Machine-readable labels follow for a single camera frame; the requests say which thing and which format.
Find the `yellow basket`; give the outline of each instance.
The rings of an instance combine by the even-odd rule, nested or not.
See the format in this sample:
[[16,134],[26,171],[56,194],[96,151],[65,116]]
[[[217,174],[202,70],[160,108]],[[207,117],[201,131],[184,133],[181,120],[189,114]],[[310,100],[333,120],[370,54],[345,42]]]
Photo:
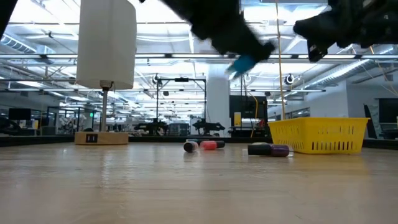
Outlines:
[[274,144],[306,154],[355,154],[369,118],[296,118],[269,123]]

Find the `pillar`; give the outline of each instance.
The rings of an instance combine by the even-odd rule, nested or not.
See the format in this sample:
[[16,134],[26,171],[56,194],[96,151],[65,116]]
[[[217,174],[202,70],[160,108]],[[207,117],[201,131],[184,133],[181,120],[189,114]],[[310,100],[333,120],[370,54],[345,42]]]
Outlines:
[[210,65],[207,75],[207,111],[206,121],[209,123],[219,122],[225,127],[224,131],[212,131],[220,137],[228,137],[231,122],[229,119],[229,80],[224,74],[228,65]]

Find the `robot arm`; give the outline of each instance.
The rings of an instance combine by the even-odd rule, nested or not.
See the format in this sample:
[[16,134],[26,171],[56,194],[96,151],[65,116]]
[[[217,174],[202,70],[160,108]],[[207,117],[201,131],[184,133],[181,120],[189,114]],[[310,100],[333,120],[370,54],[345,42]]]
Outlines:
[[311,62],[328,53],[334,43],[345,48],[359,44],[398,44],[398,2],[395,0],[329,0],[331,9],[297,21],[294,32],[307,39]]
[[191,23],[191,31],[199,39],[210,39],[222,55],[240,54],[243,66],[234,68],[239,74],[267,60],[275,50],[273,43],[262,44],[247,26],[238,0],[162,0],[182,19]]

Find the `fluorescent light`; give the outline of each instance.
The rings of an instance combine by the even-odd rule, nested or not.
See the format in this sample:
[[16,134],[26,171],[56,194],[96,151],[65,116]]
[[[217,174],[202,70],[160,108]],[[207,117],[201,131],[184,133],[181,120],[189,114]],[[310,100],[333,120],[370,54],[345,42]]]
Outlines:
[[69,98],[77,100],[77,101],[89,101],[89,99],[80,96],[69,96]]
[[183,100],[183,101],[204,101],[204,97],[200,98],[200,99],[190,99],[190,98],[170,98],[170,99],[159,99],[159,101],[176,101],[176,100]]
[[42,39],[42,38],[48,38],[48,35],[35,35],[35,36],[30,36],[30,37],[25,37],[26,39]]
[[17,83],[22,84],[22,85],[31,86],[31,87],[37,87],[37,88],[43,87],[42,84],[37,83],[37,82],[19,81]]
[[29,55],[21,55],[21,54],[8,54],[8,55],[0,55],[1,59],[37,59],[40,58],[39,55],[29,54]]
[[119,99],[120,98],[120,96],[117,93],[113,92],[113,91],[109,91],[108,92],[108,96],[110,96],[112,98],[115,98],[115,99]]
[[324,91],[325,90],[294,90],[296,93],[320,93]]
[[39,89],[7,89],[8,91],[40,91]]
[[136,54],[136,58],[164,58],[164,54]]
[[325,59],[348,59],[348,58],[355,58],[355,55],[325,55],[323,58],[325,58]]
[[363,59],[398,59],[398,55],[363,55]]
[[[292,58],[292,55],[280,55],[281,58]],[[269,58],[279,58],[279,55],[270,55]]]
[[102,91],[101,89],[74,89],[74,90],[78,90],[78,91]]
[[218,54],[172,54],[173,58],[222,58]]
[[43,91],[75,91],[73,89],[44,89]]
[[47,58],[55,58],[55,59],[60,59],[60,58],[65,58],[65,59],[76,59],[77,55],[75,54],[48,54],[46,55]]
[[59,94],[59,93],[56,93],[56,92],[50,92],[51,94],[54,94],[55,96],[61,96],[61,97],[64,97],[64,95],[62,95],[62,94]]

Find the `table surface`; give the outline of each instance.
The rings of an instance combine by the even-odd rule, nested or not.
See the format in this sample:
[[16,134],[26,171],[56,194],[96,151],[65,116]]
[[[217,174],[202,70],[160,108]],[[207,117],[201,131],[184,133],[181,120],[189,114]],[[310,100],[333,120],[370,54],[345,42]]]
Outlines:
[[1,223],[398,223],[398,151],[275,158],[245,147],[4,147]]

